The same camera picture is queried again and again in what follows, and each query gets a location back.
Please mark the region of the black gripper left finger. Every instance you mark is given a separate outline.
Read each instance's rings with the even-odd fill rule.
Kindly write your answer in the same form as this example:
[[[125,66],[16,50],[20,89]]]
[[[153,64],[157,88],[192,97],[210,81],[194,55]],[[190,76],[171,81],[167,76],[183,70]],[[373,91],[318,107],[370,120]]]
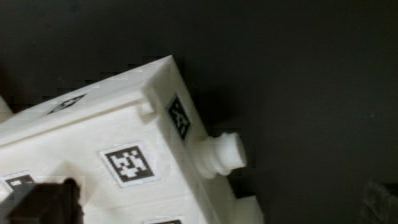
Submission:
[[[25,183],[16,188],[0,201],[0,224],[84,224],[73,178],[62,183]]]

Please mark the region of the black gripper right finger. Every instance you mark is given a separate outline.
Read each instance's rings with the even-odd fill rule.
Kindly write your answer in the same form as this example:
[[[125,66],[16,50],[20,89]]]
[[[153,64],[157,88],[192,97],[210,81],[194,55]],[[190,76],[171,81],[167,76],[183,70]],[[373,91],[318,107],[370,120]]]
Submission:
[[[398,224],[398,183],[368,183],[359,224]]]

